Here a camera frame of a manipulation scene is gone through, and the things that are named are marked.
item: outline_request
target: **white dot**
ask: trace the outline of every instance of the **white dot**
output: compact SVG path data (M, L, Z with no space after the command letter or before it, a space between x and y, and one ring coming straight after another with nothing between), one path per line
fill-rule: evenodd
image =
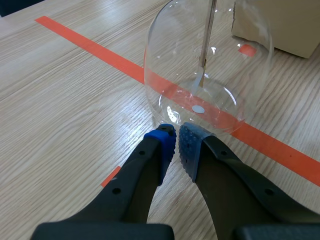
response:
M205 112L205 109L199 105L192 106L192 110L197 114L203 114Z

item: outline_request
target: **wooden table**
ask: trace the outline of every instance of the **wooden table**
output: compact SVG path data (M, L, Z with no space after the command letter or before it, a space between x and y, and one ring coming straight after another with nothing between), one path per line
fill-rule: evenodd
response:
M41 16L143 66L148 27L167 0L46 0L0 19L0 239L71 216L157 123L144 86L34 20ZM319 161L320 48L276 51L254 127ZM320 213L320 188L241 141L246 164ZM205 201L174 157L149 212L180 239L215 239Z

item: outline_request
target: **clear glass dome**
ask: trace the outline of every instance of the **clear glass dome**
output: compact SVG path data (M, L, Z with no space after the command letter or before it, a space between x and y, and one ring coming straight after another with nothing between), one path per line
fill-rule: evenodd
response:
M210 10L211 35L199 68ZM254 114L272 55L268 25L254 0L170 1L152 22L145 48L150 109L159 122L231 133Z

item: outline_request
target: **cardboard box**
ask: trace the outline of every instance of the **cardboard box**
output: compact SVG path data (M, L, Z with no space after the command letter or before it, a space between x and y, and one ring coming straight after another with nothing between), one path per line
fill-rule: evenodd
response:
M320 0L236 0L232 34L266 46L252 23L255 9L268 20L275 48L309 58L320 44Z

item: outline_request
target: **blue gripper pad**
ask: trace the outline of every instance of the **blue gripper pad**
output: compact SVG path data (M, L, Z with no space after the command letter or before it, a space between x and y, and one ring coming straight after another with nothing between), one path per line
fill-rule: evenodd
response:
M162 131L162 128L172 128L173 134L170 136L168 132ZM152 130L144 135L143 139L146 138L155 138L161 142L161 172L160 172L160 183L162 185L164 178L166 176L168 167L172 161L172 158L175 154L176 148L176 129L171 124L161 124L156 130Z
M185 172L196 181L202 140L213 133L199 125L185 122L179 130L179 153Z

